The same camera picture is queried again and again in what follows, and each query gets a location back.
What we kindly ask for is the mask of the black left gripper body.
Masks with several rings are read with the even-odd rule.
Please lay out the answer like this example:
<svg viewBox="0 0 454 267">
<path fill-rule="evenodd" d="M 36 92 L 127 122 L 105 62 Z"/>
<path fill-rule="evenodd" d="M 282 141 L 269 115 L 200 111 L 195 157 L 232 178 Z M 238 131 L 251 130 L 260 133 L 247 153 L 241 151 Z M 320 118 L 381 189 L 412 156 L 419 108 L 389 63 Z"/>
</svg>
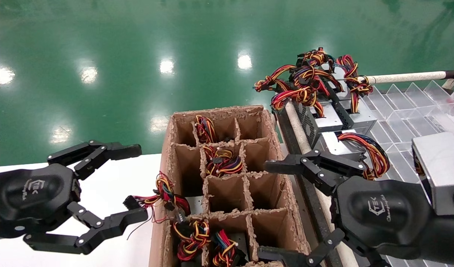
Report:
<svg viewBox="0 0 454 267">
<path fill-rule="evenodd" d="M 60 164 L 0 172 L 0 239 L 55 230 L 80 194 L 76 174 Z"/>
</svg>

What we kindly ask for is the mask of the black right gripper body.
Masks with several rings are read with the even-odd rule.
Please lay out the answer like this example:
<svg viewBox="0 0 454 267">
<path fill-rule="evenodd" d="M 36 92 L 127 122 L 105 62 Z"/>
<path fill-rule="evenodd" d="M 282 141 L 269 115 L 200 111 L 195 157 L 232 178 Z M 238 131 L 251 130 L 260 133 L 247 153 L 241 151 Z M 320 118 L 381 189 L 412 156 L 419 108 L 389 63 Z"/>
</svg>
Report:
<svg viewBox="0 0 454 267">
<path fill-rule="evenodd" d="M 333 189 L 333 223 L 362 257 L 440 259 L 435 216 L 419 184 L 352 177 Z"/>
</svg>

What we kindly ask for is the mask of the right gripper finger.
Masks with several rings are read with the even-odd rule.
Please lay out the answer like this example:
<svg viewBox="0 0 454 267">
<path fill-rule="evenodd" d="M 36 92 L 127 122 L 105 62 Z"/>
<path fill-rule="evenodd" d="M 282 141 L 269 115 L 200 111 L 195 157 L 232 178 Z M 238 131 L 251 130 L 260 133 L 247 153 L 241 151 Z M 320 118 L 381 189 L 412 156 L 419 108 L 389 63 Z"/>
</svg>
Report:
<svg viewBox="0 0 454 267">
<path fill-rule="evenodd" d="M 344 237 L 344 231 L 336 228 L 308 255 L 293 250 L 267 246 L 260 246 L 257 255 L 260 260 L 280 261 L 285 267 L 317 267 L 344 240 Z"/>
<path fill-rule="evenodd" d="M 326 196 L 366 186 L 362 177 L 365 170 L 363 164 L 320 150 L 288 154 L 283 160 L 266 161 L 264 169 L 271 174 L 300 175 Z"/>
</svg>

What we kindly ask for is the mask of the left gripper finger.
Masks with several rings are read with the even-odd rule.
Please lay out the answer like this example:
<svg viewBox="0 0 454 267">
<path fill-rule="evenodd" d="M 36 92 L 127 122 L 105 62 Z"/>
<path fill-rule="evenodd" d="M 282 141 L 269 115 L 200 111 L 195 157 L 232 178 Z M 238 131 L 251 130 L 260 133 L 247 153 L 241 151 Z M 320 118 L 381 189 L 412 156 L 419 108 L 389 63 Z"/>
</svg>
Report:
<svg viewBox="0 0 454 267">
<path fill-rule="evenodd" d="M 85 180 L 109 160 L 129 159 L 140 155 L 140 144 L 123 145 L 120 142 L 102 143 L 90 140 L 49 155 L 48 164 L 68 166 L 78 162 L 74 166 L 74 174 L 77 179 Z"/>
<path fill-rule="evenodd" d="M 27 234 L 23 239 L 24 242 L 35 251 L 88 255 L 103 241 L 123 235 L 128 225 L 148 219 L 144 208 L 112 214 L 104 219 L 97 217 L 76 202 L 70 203 L 68 210 L 74 218 L 89 228 L 88 232 L 80 237 L 33 233 Z"/>
</svg>

